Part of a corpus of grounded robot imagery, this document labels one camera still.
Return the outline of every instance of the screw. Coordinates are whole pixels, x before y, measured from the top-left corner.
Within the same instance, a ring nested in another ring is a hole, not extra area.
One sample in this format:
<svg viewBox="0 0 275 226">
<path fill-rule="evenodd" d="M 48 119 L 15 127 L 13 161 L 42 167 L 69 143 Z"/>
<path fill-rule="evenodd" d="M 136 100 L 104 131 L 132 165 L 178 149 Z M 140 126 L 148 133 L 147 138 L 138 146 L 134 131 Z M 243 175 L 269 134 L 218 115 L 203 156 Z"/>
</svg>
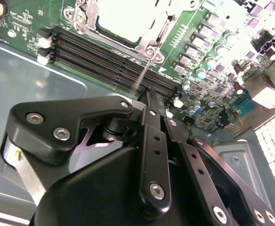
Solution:
<svg viewBox="0 0 275 226">
<path fill-rule="evenodd" d="M 265 213 L 268 216 L 269 220 L 275 224 L 275 217 L 267 210 L 265 211 Z"/>
<path fill-rule="evenodd" d="M 146 50 L 146 53 L 147 53 L 149 56 L 152 56 L 153 53 L 154 53 L 154 51 L 153 51 L 153 49 L 149 48 L 149 49 Z"/>
<path fill-rule="evenodd" d="M 258 210 L 254 209 L 254 214 L 255 214 L 256 218 L 258 219 L 258 221 L 260 221 L 263 224 L 265 223 L 264 217 L 262 216 L 262 214 Z"/>
<path fill-rule="evenodd" d="M 236 164 L 236 165 L 239 165 L 241 163 L 241 159 L 237 156 L 233 156 L 232 157 L 232 163 Z"/>
<path fill-rule="evenodd" d="M 35 124 L 35 125 L 41 124 L 44 121 L 44 118 L 42 117 L 42 115 L 38 113 L 28 113 L 25 118 L 29 123 Z"/>
<path fill-rule="evenodd" d="M 123 107 L 129 108 L 129 105 L 128 105 L 126 102 L 124 102 L 124 101 L 121 102 L 121 105 L 122 105 Z"/>
<path fill-rule="evenodd" d="M 79 15 L 79 16 L 77 16 L 77 20 L 78 20 L 79 23 L 83 23 L 85 18 L 84 18 L 84 16 Z"/>
<path fill-rule="evenodd" d="M 174 122 L 173 120 L 170 120 L 170 123 L 172 126 L 176 126 L 176 122 Z"/>
<path fill-rule="evenodd" d="M 150 193 L 158 200 L 162 200 L 165 197 L 164 189 L 156 183 L 150 185 Z"/>
<path fill-rule="evenodd" d="M 200 139 L 196 138 L 195 141 L 196 141 L 199 145 L 203 145 L 203 142 L 202 142 Z"/>
<path fill-rule="evenodd" d="M 213 107 L 215 107 L 215 102 L 214 101 L 210 101 L 209 103 L 208 103 L 208 106 L 210 107 L 210 108 L 213 108 Z"/>
<path fill-rule="evenodd" d="M 67 11 L 65 13 L 65 15 L 66 15 L 67 18 L 71 18 L 72 17 L 72 13 L 70 11 Z"/>
<path fill-rule="evenodd" d="M 156 57 L 156 60 L 157 60 L 157 61 L 162 61 L 162 58 L 161 58 L 160 56 L 157 56 L 157 57 Z"/>
<path fill-rule="evenodd" d="M 219 208 L 218 206 L 214 206 L 213 207 L 213 212 L 215 217 L 217 217 L 217 219 L 222 223 L 222 224 L 226 224 L 227 223 L 227 217 L 226 214 L 224 213 L 224 211 Z"/>
<path fill-rule="evenodd" d="M 149 111 L 151 115 L 156 116 L 156 113 L 152 110 Z"/>
<path fill-rule="evenodd" d="M 64 128 L 56 128 L 53 131 L 53 135 L 57 140 L 66 141 L 71 138 L 71 133 Z"/>
</svg>

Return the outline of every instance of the motherboard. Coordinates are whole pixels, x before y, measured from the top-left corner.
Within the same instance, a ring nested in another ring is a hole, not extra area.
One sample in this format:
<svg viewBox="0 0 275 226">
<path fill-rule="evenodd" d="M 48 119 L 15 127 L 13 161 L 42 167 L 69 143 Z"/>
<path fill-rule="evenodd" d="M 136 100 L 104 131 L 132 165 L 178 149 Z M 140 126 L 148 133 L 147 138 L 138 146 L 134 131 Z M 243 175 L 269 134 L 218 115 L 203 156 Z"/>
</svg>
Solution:
<svg viewBox="0 0 275 226">
<path fill-rule="evenodd" d="M 244 86 L 275 61 L 274 0 L 10 0 L 0 41 L 129 96 L 138 74 L 169 117 L 212 131 L 256 106 Z"/>
</svg>

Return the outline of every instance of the wire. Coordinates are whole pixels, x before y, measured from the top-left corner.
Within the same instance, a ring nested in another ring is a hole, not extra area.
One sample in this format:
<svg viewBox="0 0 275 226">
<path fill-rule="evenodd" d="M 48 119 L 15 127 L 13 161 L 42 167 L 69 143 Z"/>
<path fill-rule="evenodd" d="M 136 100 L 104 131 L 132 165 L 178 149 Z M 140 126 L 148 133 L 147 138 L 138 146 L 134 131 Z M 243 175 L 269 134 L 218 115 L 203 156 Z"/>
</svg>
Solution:
<svg viewBox="0 0 275 226">
<path fill-rule="evenodd" d="M 193 132 L 192 132 L 191 126 L 192 125 L 189 122 L 186 124 L 186 127 L 187 127 L 188 132 L 189 132 L 189 137 L 193 136 Z"/>
</svg>

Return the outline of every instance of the gray metal plate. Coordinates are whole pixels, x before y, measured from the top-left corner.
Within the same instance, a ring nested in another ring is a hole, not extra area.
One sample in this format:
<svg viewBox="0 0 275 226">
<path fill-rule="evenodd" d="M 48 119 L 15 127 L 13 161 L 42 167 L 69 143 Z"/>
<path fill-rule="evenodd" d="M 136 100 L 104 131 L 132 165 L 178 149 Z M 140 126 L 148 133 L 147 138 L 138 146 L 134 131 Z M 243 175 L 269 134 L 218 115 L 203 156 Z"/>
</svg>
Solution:
<svg viewBox="0 0 275 226">
<path fill-rule="evenodd" d="M 114 94 L 61 69 L 41 66 L 33 57 L 0 43 L 0 145 L 9 110 L 18 103 Z M 81 168 L 111 150 L 101 149 L 101 152 L 94 150 L 92 157 L 90 153 L 82 153 L 85 159 L 83 162 L 80 155 L 74 156 L 71 170 Z M 0 173 L 0 212 L 30 219 L 35 208 L 30 195 Z"/>
</svg>

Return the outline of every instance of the black plastic bracket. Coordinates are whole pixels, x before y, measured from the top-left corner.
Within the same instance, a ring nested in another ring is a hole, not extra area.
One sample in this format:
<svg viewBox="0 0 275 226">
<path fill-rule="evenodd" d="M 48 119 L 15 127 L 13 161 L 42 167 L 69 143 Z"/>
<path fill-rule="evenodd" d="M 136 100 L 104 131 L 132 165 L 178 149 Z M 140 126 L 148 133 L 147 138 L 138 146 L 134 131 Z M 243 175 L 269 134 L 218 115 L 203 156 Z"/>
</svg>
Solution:
<svg viewBox="0 0 275 226">
<path fill-rule="evenodd" d="M 26 119 L 29 113 L 39 113 L 44 122 L 29 123 Z M 16 146 L 46 163 L 59 165 L 69 159 L 77 146 L 80 129 L 105 118 L 127 118 L 132 113 L 133 107 L 119 96 L 22 103 L 11 109 L 6 133 Z M 70 138 L 56 139 L 53 136 L 56 128 L 67 129 Z"/>
</svg>

